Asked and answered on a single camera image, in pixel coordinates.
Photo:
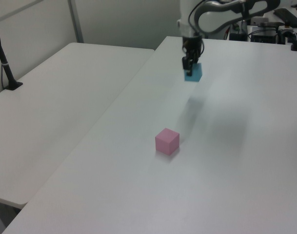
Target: table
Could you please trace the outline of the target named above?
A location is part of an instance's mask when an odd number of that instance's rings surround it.
[[[22,208],[153,50],[71,43],[0,93],[0,202]]]
[[[4,234],[297,234],[297,52],[204,43],[189,83],[167,37]]]

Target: wall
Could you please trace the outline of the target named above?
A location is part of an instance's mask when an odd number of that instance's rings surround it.
[[[0,37],[14,78],[19,79],[65,45],[76,42],[68,1],[44,0],[1,21]]]
[[[179,0],[73,0],[85,43],[156,49],[180,36]]]

